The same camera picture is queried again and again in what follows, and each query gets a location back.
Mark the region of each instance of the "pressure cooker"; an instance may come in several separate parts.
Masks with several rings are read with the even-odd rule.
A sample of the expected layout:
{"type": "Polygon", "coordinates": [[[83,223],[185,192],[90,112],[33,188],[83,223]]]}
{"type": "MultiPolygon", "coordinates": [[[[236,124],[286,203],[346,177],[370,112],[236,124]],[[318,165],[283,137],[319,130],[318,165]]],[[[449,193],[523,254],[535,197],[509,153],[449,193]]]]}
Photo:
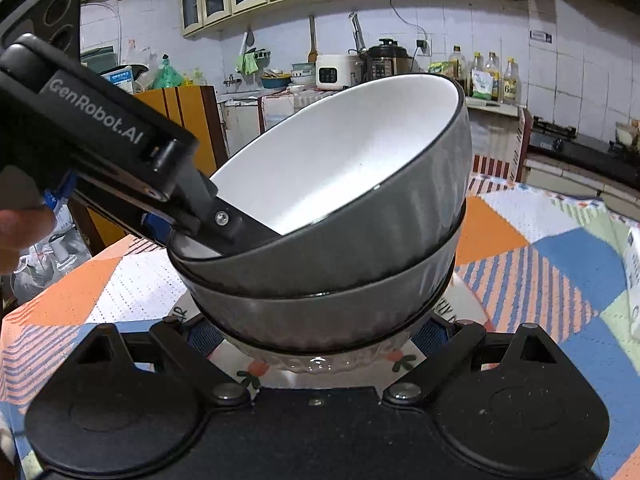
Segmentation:
{"type": "Polygon", "coordinates": [[[406,49],[391,38],[381,38],[378,41],[381,44],[372,46],[367,53],[367,80],[409,73],[411,57],[406,49]]]}

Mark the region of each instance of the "stacked bowl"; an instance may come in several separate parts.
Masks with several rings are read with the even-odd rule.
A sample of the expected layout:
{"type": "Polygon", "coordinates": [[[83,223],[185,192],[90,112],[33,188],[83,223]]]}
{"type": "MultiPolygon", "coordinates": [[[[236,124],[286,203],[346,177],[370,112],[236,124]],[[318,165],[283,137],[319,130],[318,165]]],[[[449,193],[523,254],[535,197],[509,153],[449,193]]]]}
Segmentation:
{"type": "Polygon", "coordinates": [[[337,372],[401,347],[452,273],[472,148],[448,78],[376,80],[304,108],[211,180],[282,236],[233,256],[172,233],[172,264],[242,351],[337,372]]]}

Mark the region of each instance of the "rice cooker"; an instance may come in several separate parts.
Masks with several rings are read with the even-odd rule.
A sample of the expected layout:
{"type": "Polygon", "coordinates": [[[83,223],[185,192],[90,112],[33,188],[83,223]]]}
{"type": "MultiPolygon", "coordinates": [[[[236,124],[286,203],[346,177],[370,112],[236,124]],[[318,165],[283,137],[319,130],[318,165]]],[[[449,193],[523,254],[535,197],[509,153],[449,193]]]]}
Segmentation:
{"type": "Polygon", "coordinates": [[[351,54],[319,54],[316,60],[316,87],[343,90],[360,83],[362,61],[351,54]]]}

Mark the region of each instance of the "bowl rim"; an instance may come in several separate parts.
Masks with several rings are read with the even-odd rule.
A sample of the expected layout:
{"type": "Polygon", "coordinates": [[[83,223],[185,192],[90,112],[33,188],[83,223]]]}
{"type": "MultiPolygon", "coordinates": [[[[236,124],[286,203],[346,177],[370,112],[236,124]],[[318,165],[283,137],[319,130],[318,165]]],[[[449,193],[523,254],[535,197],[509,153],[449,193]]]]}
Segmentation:
{"type": "Polygon", "coordinates": [[[195,276],[193,274],[193,272],[190,269],[186,269],[184,268],[184,265],[180,263],[180,261],[175,262],[173,259],[173,255],[171,254],[171,251],[167,251],[167,255],[169,257],[169,261],[171,262],[172,266],[174,266],[174,269],[178,272],[178,274],[183,275],[187,280],[189,280],[190,282],[195,283],[197,286],[200,286],[202,288],[204,288],[205,290],[208,290],[210,292],[213,292],[215,294],[219,294],[220,296],[229,296],[232,298],[240,298],[242,300],[252,300],[252,301],[263,301],[263,302],[282,302],[282,301],[300,301],[300,300],[309,300],[311,298],[318,298],[318,297],[325,297],[325,296],[331,296],[331,295],[336,295],[336,294],[344,294],[345,292],[354,292],[356,290],[362,290],[363,288],[367,288],[370,286],[375,286],[378,285],[381,282],[386,282],[387,280],[394,280],[397,277],[401,276],[402,274],[406,273],[406,272],[410,272],[411,270],[415,269],[415,267],[419,266],[420,264],[424,263],[426,260],[428,260],[429,258],[431,258],[432,256],[434,256],[436,253],[438,253],[446,244],[448,244],[451,239],[456,235],[456,233],[462,228],[462,224],[465,220],[465,216],[466,216],[466,198],[463,200],[462,202],[462,206],[460,208],[460,213],[458,214],[458,217],[456,218],[456,222],[455,224],[453,224],[453,226],[451,227],[451,229],[449,229],[449,231],[447,232],[447,234],[445,235],[445,237],[440,240],[438,242],[438,245],[435,246],[434,248],[431,248],[427,254],[425,256],[421,256],[420,259],[416,262],[411,261],[409,262],[409,264],[404,268],[399,270],[398,272],[394,272],[393,274],[386,274],[381,276],[378,280],[375,280],[373,282],[367,282],[367,283],[363,283],[359,286],[352,286],[350,288],[342,288],[339,290],[327,290],[324,292],[314,292],[311,294],[303,294],[301,296],[269,296],[269,297],[263,297],[263,296],[246,296],[244,294],[233,294],[230,292],[226,292],[224,290],[218,290],[216,288],[212,288],[211,285],[209,285],[208,283],[205,283],[204,278],[200,277],[200,276],[195,276]]]}
{"type": "MultiPolygon", "coordinates": [[[[366,190],[364,193],[362,193],[361,195],[357,196],[356,198],[354,198],[350,202],[347,202],[346,204],[340,206],[337,209],[334,209],[333,211],[325,214],[324,216],[321,216],[320,218],[317,218],[317,219],[315,219],[315,220],[313,220],[313,221],[311,221],[311,222],[309,222],[309,223],[307,223],[307,224],[305,224],[303,226],[300,226],[297,229],[295,229],[295,230],[293,230],[293,231],[291,231],[291,232],[289,232],[289,233],[287,233],[285,235],[281,235],[279,238],[271,240],[270,242],[267,242],[267,243],[265,243],[265,244],[263,244],[261,246],[255,247],[255,248],[250,249],[248,251],[245,251],[245,252],[242,252],[242,253],[237,253],[237,254],[230,254],[229,256],[224,256],[224,255],[220,254],[220,256],[217,256],[217,257],[213,256],[211,258],[193,258],[193,257],[190,257],[190,256],[182,256],[181,255],[180,259],[182,261],[184,261],[184,262],[194,262],[194,263],[207,262],[207,263],[215,265],[219,261],[228,262],[229,260],[233,260],[233,261],[240,260],[240,259],[244,258],[245,256],[251,256],[252,254],[256,254],[256,253],[261,253],[263,251],[267,251],[267,250],[269,250],[270,248],[272,248],[272,247],[274,247],[276,245],[281,245],[281,244],[288,243],[289,240],[292,240],[292,239],[295,239],[297,237],[305,235],[309,230],[313,229],[316,226],[316,224],[322,223],[324,220],[328,219],[329,217],[336,217],[338,215],[343,214],[346,210],[351,209],[353,207],[356,207],[358,204],[362,203],[367,198],[370,198],[373,194],[378,193],[380,191],[380,189],[384,189],[384,188],[386,188],[388,186],[391,186],[398,179],[404,177],[404,174],[409,170],[410,166],[412,167],[416,161],[418,161],[420,158],[422,158],[422,156],[426,152],[428,152],[434,145],[436,145],[436,143],[439,142],[439,140],[451,129],[452,125],[460,117],[460,111],[462,110],[462,108],[466,107],[466,103],[465,103],[465,95],[464,95],[464,92],[462,91],[462,87],[460,87],[460,85],[458,85],[455,81],[453,81],[449,77],[446,77],[446,76],[444,76],[442,74],[412,73],[412,74],[396,75],[396,76],[392,76],[392,77],[393,78],[407,78],[407,77],[437,77],[437,78],[442,78],[442,79],[446,80],[447,82],[451,83],[454,86],[454,88],[456,89],[456,91],[458,92],[458,102],[456,104],[456,109],[455,109],[452,117],[450,118],[450,120],[446,124],[446,126],[444,126],[442,131],[433,139],[432,142],[430,142],[430,144],[427,147],[425,147],[423,150],[418,152],[414,156],[414,158],[411,158],[410,160],[408,160],[404,164],[404,166],[400,167],[395,173],[389,175],[388,177],[386,177],[385,179],[383,179],[379,183],[373,185],[370,189],[366,190]]],[[[357,88],[360,88],[362,86],[379,84],[381,81],[384,81],[385,79],[386,78],[376,79],[374,81],[369,81],[369,82],[362,83],[362,84],[357,85],[357,86],[353,86],[351,88],[347,88],[346,90],[343,90],[341,92],[336,92],[336,93],[326,97],[325,99],[321,99],[319,101],[311,103],[309,106],[305,107],[304,109],[307,110],[307,109],[312,108],[314,106],[318,106],[323,101],[326,101],[328,99],[337,98],[338,95],[342,95],[345,92],[353,92],[357,88]]],[[[286,119],[284,119],[284,121],[282,121],[279,124],[283,124],[286,121],[290,121],[290,120],[292,120],[293,117],[295,117],[295,114],[293,114],[292,116],[287,117],[286,119]]],[[[240,153],[242,153],[244,150],[246,150],[248,147],[250,147],[254,142],[258,141],[261,137],[262,136],[258,136],[256,139],[252,140],[252,142],[247,144],[244,148],[242,148],[242,150],[237,152],[234,156],[238,156],[240,153]]],[[[174,236],[175,236],[175,231],[172,229],[171,233],[169,235],[169,239],[167,240],[167,249],[172,247],[173,241],[174,241],[174,236]]]]}
{"type": "Polygon", "coordinates": [[[223,336],[225,336],[225,338],[230,337],[231,339],[235,339],[239,343],[242,343],[247,346],[251,346],[252,348],[265,351],[265,352],[271,352],[274,354],[284,355],[287,357],[333,356],[333,355],[346,354],[348,352],[355,352],[358,350],[364,350],[372,346],[379,345],[380,343],[385,342],[387,339],[390,339],[393,336],[405,330],[410,329],[415,323],[419,322],[422,318],[425,318],[424,322],[427,323],[429,318],[434,314],[434,307],[438,304],[438,301],[440,301],[440,298],[446,292],[447,287],[449,286],[449,282],[453,278],[453,273],[455,272],[455,268],[456,268],[456,255],[454,254],[453,260],[451,261],[451,264],[449,266],[449,270],[447,271],[447,275],[438,284],[436,290],[433,291],[433,294],[431,294],[430,297],[428,297],[426,300],[422,302],[422,306],[420,307],[420,309],[415,314],[413,314],[412,316],[407,318],[405,321],[403,321],[401,325],[391,330],[390,332],[386,333],[385,335],[378,336],[377,338],[374,338],[370,341],[359,342],[359,343],[353,344],[352,346],[347,346],[340,349],[299,351],[292,348],[277,348],[273,346],[263,345],[262,343],[255,342],[245,338],[244,336],[238,335],[233,330],[220,328],[219,324],[211,319],[210,314],[200,307],[200,304],[198,303],[198,301],[196,301],[195,298],[193,299],[193,302],[196,304],[196,306],[198,307],[198,310],[203,315],[203,317],[207,321],[209,321],[216,330],[218,330],[223,336]]]}

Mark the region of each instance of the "tablecloth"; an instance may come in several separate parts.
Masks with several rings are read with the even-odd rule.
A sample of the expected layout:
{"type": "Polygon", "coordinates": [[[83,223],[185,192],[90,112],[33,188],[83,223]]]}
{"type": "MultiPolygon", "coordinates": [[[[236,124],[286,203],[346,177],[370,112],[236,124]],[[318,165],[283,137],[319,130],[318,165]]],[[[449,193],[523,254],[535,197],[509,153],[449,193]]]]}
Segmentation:
{"type": "MultiPolygon", "coordinates": [[[[604,400],[610,432],[594,471],[607,480],[640,478],[640,342],[629,334],[621,258],[630,225],[637,226],[600,200],[477,174],[456,251],[456,280],[482,304],[487,325],[512,332],[521,322],[539,323],[604,400]]],[[[127,237],[4,318],[0,410],[25,476],[38,465],[24,413],[75,345],[101,322],[147,330],[184,292],[164,250],[127,237]]],[[[388,373],[403,373],[411,359],[390,355],[388,373]]],[[[245,361],[235,375],[250,386],[266,370],[245,361]]]]}

